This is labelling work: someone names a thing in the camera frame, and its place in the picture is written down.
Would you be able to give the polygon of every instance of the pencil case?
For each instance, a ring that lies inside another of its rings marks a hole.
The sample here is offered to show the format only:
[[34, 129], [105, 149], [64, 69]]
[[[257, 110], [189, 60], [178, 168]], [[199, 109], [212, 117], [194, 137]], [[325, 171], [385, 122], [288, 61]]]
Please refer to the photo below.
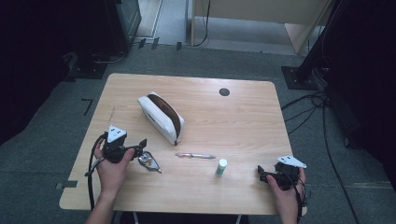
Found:
[[177, 146], [184, 130], [184, 119], [166, 101], [152, 91], [137, 99], [143, 114], [172, 145]]

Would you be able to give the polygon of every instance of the glue stick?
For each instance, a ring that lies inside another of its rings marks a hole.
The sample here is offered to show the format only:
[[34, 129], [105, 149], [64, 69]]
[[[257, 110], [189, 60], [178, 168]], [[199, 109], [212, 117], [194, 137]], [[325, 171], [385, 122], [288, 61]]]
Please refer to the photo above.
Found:
[[218, 169], [216, 170], [216, 175], [222, 175], [225, 167], [227, 167], [227, 161], [225, 159], [221, 159], [219, 161]]

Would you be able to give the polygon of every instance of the white pen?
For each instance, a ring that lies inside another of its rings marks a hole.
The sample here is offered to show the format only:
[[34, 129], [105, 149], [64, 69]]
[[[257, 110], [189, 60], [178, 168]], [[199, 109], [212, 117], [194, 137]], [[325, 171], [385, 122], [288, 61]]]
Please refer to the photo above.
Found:
[[197, 153], [175, 153], [175, 156], [180, 158], [201, 158], [201, 159], [215, 159], [216, 157], [209, 154], [197, 154]]

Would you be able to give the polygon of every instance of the gray carpet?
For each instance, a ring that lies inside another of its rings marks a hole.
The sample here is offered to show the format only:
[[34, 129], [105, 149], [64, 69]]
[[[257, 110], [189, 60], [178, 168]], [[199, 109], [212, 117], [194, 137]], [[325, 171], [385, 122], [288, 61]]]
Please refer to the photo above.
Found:
[[[62, 82], [40, 107], [28, 127], [0, 151], [0, 223], [82, 223], [88, 211], [59, 207], [59, 182], [67, 180], [91, 121], [106, 79], [111, 73], [181, 77], [268, 80], [276, 85], [281, 105], [314, 91], [289, 90], [280, 67], [299, 66], [303, 57], [216, 49], [151, 45], [133, 46], [129, 55], [110, 64], [101, 80]], [[91, 109], [84, 116], [89, 102]], [[303, 100], [285, 109], [285, 119], [312, 107]], [[339, 172], [360, 223], [394, 223], [396, 195], [382, 165], [365, 150], [344, 147], [344, 136], [332, 110], [325, 110], [326, 128], [334, 165]], [[290, 132], [307, 118], [288, 121]], [[318, 109], [290, 134], [293, 154], [307, 164], [307, 187], [312, 192], [308, 213], [300, 223], [355, 223], [327, 153]], [[279, 223], [277, 216], [250, 216], [251, 224]]]

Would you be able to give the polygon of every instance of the wooden desk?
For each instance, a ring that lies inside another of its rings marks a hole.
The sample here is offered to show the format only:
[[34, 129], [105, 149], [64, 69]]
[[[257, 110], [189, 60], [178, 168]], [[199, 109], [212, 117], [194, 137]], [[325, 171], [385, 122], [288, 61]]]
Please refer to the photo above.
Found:
[[[209, 0], [192, 0], [192, 45], [195, 17], [206, 17], [208, 3]], [[213, 0], [209, 17], [285, 23], [294, 51], [300, 53], [315, 28], [324, 25], [331, 9], [332, 0]]]
[[[219, 90], [227, 88], [229, 96]], [[137, 98], [150, 91], [160, 94], [185, 119], [183, 139], [172, 146], [144, 117]], [[138, 161], [128, 175], [115, 205], [118, 211], [206, 213], [237, 215], [276, 214], [268, 185], [259, 181], [257, 165], [274, 171], [276, 157], [290, 155], [290, 142], [273, 83], [198, 77], [113, 74], [108, 78], [60, 206], [90, 209], [87, 171], [97, 137], [113, 124], [128, 132], [125, 146], [148, 139], [146, 151], [160, 164], [162, 174], [149, 172]], [[181, 159], [176, 152], [208, 153], [208, 159]], [[228, 166], [215, 175], [219, 159]], [[94, 197], [100, 184], [93, 175]]]

